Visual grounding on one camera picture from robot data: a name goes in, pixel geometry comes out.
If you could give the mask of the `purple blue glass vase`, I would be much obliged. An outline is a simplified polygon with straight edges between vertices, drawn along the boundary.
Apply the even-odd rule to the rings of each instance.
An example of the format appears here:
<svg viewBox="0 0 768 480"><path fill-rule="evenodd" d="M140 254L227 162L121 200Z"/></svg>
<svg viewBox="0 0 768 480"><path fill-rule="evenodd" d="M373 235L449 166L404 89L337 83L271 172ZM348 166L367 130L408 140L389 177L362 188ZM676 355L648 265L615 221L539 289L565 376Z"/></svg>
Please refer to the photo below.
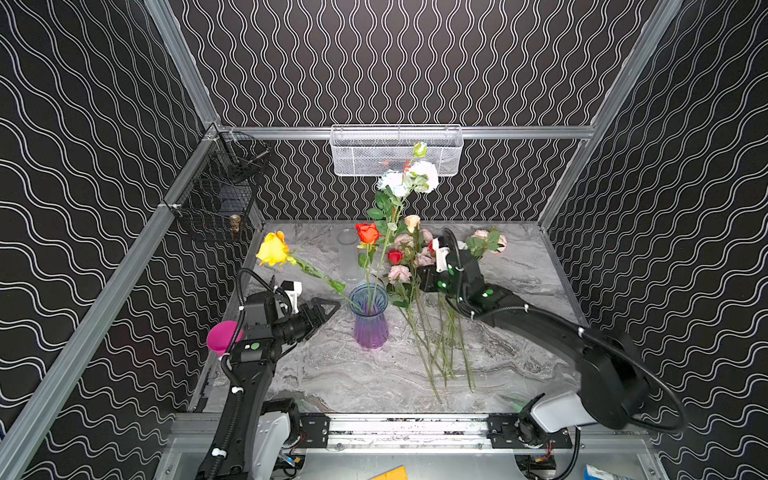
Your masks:
<svg viewBox="0 0 768 480"><path fill-rule="evenodd" d="M351 294L350 310L354 319L354 338L368 350L382 347L389 338L385 312L389 304L386 289L380 284L360 284Z"/></svg>

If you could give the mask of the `pink rose spray stem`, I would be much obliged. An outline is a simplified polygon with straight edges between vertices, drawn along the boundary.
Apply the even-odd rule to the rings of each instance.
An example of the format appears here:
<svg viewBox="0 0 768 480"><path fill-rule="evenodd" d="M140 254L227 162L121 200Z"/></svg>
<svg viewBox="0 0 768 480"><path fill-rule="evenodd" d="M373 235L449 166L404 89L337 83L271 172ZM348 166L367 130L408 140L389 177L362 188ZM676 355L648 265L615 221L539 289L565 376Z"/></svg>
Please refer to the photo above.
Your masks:
<svg viewBox="0 0 768 480"><path fill-rule="evenodd" d="M442 405L439 378L442 368L438 363L437 347L431 320L427 314L425 293L421 290L421 267L430 266L423 260L424 245L417 231L405 232L394 240L387 252L387 292L390 302L405 318L414 339L416 352L424 367L429 388L436 401Z"/></svg>

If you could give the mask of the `yellow rose stem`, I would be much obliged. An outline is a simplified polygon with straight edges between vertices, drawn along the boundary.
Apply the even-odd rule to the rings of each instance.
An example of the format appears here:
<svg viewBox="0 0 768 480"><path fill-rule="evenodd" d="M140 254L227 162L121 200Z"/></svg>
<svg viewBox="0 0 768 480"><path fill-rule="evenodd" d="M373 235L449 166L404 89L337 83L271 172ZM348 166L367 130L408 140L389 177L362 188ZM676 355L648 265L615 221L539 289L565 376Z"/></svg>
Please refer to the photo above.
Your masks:
<svg viewBox="0 0 768 480"><path fill-rule="evenodd" d="M288 263L297 266L303 273L311 277L323 280L352 306L352 310L356 314L367 313L373 306L371 299L367 300L366 307L354 306L352 296L345 293L346 285L326 274L309 260L296 256L287 245L285 234L282 231L269 232L262 240L256 257L261 265L267 263L270 267L273 267Z"/></svg>

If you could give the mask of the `cream rose stem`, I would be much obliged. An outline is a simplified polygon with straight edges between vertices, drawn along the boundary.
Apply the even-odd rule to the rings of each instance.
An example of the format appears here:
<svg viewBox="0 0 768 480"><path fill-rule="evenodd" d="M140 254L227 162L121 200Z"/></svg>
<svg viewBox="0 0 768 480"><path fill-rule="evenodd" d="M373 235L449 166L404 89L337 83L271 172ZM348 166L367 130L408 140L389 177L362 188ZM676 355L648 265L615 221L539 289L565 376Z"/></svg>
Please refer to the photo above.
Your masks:
<svg viewBox="0 0 768 480"><path fill-rule="evenodd" d="M387 254L390 263L388 280L392 285L411 282L420 252L420 217L409 215L405 218L404 225L405 232L395 238L394 246Z"/></svg>

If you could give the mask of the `white light-blue flower stem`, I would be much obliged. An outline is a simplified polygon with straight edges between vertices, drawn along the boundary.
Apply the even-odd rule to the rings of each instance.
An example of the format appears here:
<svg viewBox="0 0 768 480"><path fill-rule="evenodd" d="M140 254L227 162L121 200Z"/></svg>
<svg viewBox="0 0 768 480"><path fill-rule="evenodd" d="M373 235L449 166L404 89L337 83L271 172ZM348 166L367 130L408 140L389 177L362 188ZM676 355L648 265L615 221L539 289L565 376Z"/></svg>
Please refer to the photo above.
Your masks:
<svg viewBox="0 0 768 480"><path fill-rule="evenodd" d="M375 223L381 233L372 264L373 280L395 238L405 231L402 217L407 198L413 193L430 193L438 186L438 169L427 160L427 153L428 144L417 142L412 157L400 170L387 170L377 180L374 207L366 212L370 223Z"/></svg>

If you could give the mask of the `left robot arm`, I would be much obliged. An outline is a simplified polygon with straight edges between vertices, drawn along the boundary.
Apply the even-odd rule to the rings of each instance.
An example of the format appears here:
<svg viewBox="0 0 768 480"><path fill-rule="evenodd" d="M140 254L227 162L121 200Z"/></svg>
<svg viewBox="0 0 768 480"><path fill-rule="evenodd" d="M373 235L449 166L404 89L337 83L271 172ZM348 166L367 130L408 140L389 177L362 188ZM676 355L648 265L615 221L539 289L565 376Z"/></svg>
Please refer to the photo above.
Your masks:
<svg viewBox="0 0 768 480"><path fill-rule="evenodd" d="M238 325L244 333L221 359L229 393L197 479L268 479L282 451L301 439L295 402L266 396L279 360L311 338L341 303L313 298L293 309L281 306L286 299L262 291L241 304Z"/></svg>

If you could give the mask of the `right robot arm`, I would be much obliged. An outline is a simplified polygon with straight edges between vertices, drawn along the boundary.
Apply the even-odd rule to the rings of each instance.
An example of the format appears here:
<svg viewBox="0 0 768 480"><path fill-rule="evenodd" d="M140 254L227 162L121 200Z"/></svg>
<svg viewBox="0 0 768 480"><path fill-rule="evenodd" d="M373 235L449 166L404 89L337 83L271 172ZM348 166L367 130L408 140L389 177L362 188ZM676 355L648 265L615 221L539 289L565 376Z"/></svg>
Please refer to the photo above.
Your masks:
<svg viewBox="0 0 768 480"><path fill-rule="evenodd" d="M580 376L578 386L541 393L523 407L515 424L523 443L538 445L546 434L594 424L660 433L678 433L687 427L679 396L642 363L629 341L573 323L486 282L478 259L460 246L450 229L434 238L432 250L434 264L418 270L422 291L440 293L458 314L548 350L572 364ZM672 403L677 413L672 423L640 419L652 389L662 391Z"/></svg>

